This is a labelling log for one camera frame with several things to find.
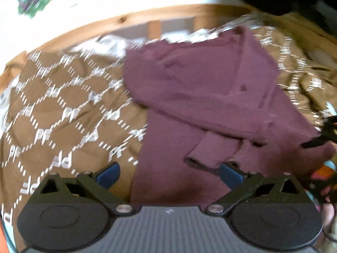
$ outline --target orange object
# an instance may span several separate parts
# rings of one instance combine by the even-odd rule
[[[0,227],[0,253],[9,253],[3,227]]]
[[[329,179],[334,173],[336,173],[332,168],[323,165],[319,170],[314,172],[313,175],[311,175],[312,179],[319,179],[319,180],[327,180]]]

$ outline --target black clamp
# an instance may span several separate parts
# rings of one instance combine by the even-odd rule
[[[162,231],[160,222],[166,222],[167,231],[173,226],[187,227],[186,239],[201,239],[195,237],[195,225],[200,228],[197,233],[203,233],[205,228],[211,231],[211,237],[220,235],[217,229],[222,225],[224,240],[237,239],[235,233],[242,244],[240,248],[244,246],[247,252],[253,247],[288,252],[310,247],[322,229],[314,203],[289,173],[265,178],[258,172],[245,173],[235,163],[224,163],[220,178],[232,191],[205,210],[196,206],[131,206],[107,190],[119,175],[118,163],[110,163],[96,173],[84,171],[75,178],[61,178],[50,172],[17,219],[25,244],[34,248],[28,252],[112,253],[113,245],[126,250],[134,243],[130,231],[138,229],[142,243],[151,243],[153,231]],[[173,236],[167,242],[179,241],[178,236]],[[231,251],[224,247],[221,252]],[[140,251],[135,247],[128,252]]]
[[[320,136],[312,140],[302,143],[302,148],[312,148],[324,145],[326,142],[332,141],[337,143],[337,116],[331,116],[323,119],[323,127]]]

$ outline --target logo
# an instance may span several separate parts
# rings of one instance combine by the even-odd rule
[[[70,81],[70,85],[71,86],[81,86],[83,85],[84,83],[84,78],[80,78],[80,76],[77,76],[76,78],[73,78],[71,81]]]
[[[28,181],[22,184],[22,188],[20,189],[21,194],[32,195],[37,189],[37,187],[40,185],[40,177],[37,178],[36,183],[31,184],[31,180],[32,177],[29,176]]]
[[[56,98],[61,92],[61,88],[55,88],[55,85],[53,87],[48,88],[47,92],[45,93],[46,97],[53,97]]]
[[[97,104],[100,100],[102,100],[101,94],[96,94],[94,91],[91,91],[88,95],[88,101],[93,101],[94,105]]]
[[[1,205],[1,216],[6,224],[12,225],[13,220],[13,208],[11,208],[10,213],[5,213],[4,204]]]
[[[102,76],[104,73],[105,73],[104,68],[99,68],[99,67],[96,67],[91,72],[92,75],[97,76],[97,77]]]
[[[74,56],[69,56],[69,55],[63,55],[61,60],[60,60],[60,64],[64,64],[64,66],[66,67],[67,65],[70,65],[71,62],[73,61],[73,59],[75,59]]]
[[[121,112],[118,109],[116,111],[110,110],[108,112],[105,112],[104,117],[107,120],[114,120],[115,121],[115,120],[119,119],[120,115],[121,115]]]
[[[61,150],[59,155],[54,157],[52,166],[69,169],[71,168],[72,165],[71,157],[72,152],[69,152],[67,157],[62,158],[62,150]]]
[[[165,212],[166,212],[167,214],[170,214],[170,215],[171,215],[171,214],[174,212],[174,210],[173,210],[173,209],[166,209]]]
[[[9,149],[8,160],[13,157],[13,162],[14,162],[15,158],[20,156],[21,151],[22,149],[20,147],[12,145],[11,148]]]
[[[114,147],[113,150],[111,150],[109,152],[109,162],[112,161],[112,157],[116,154],[117,159],[119,159],[122,156],[122,152],[126,149],[126,147],[124,147],[127,144],[121,144],[120,146]]]
[[[94,129],[92,133],[87,133],[87,135],[83,136],[81,140],[81,144],[85,144],[87,142],[96,142],[98,139],[98,130],[97,128]]]
[[[15,91],[20,92],[26,87],[26,85],[27,85],[27,82],[18,82],[15,88]]]
[[[49,72],[52,70],[51,67],[40,67],[39,70],[37,71],[37,76],[41,76],[41,78],[47,76],[49,74]]]
[[[34,53],[31,53],[31,54],[28,55],[28,60],[31,60],[32,62],[36,62],[38,60],[40,54],[41,54],[41,51],[39,53],[34,51]]]
[[[20,110],[19,115],[20,116],[24,115],[24,116],[30,117],[32,115],[34,106],[35,106],[35,104],[25,106],[23,109]]]
[[[65,118],[69,117],[69,122],[71,122],[73,119],[75,119],[77,117],[77,115],[79,114],[80,109],[78,108],[65,108],[63,113],[62,113],[62,122]]]
[[[113,89],[114,91],[119,89],[122,85],[123,85],[123,79],[118,80],[118,81],[112,80],[109,82],[109,88]]]
[[[51,132],[50,129],[39,128],[35,134],[34,144],[36,144],[37,140],[42,140],[41,145],[43,145],[45,141],[49,140]]]

